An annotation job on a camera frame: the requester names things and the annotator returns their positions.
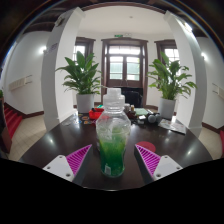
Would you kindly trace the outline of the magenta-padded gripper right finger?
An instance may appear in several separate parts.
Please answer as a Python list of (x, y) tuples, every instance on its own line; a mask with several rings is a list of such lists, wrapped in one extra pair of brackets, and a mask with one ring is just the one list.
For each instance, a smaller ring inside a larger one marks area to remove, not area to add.
[(145, 184), (160, 180), (182, 169), (168, 155), (159, 156), (153, 144), (136, 144), (134, 155)]

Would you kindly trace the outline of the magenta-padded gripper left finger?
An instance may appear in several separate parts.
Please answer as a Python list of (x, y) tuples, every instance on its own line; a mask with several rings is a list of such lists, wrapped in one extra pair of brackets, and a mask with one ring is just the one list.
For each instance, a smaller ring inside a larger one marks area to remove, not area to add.
[(44, 170), (81, 186), (91, 154), (92, 145), (84, 146), (67, 156), (58, 155), (44, 167)]

